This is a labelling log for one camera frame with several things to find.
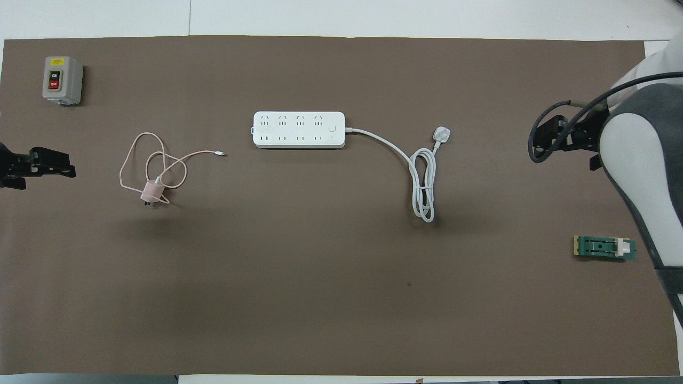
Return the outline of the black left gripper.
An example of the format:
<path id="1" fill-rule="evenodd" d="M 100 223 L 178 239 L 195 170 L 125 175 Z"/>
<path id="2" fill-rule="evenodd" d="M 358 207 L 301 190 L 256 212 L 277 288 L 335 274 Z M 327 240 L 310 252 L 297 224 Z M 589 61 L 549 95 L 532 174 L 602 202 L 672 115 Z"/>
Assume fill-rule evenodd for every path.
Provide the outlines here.
<path id="1" fill-rule="evenodd" d="M 44 175 L 74 178 L 76 170 L 74 166 L 70 166 L 70 156 L 61 151 L 34 147 L 29 155 L 20 155 L 13 153 L 4 143 L 1 143 L 1 189 L 25 190 L 27 189 L 25 178 Z"/>

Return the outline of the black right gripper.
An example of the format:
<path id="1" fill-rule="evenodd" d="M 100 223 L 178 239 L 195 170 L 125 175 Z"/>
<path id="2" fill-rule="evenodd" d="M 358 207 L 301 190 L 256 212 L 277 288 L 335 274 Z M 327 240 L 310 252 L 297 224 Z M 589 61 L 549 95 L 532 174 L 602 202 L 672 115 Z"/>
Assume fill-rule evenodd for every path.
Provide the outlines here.
<path id="1" fill-rule="evenodd" d="M 566 117 L 553 116 L 537 127 L 536 154 L 551 153 L 552 151 L 587 150 L 595 151 L 589 160 L 591 171 L 602 167 L 599 155 L 599 138 L 607 121 L 607 112 L 590 111 L 574 126 L 574 130 L 565 138 L 561 132 L 566 126 Z"/>

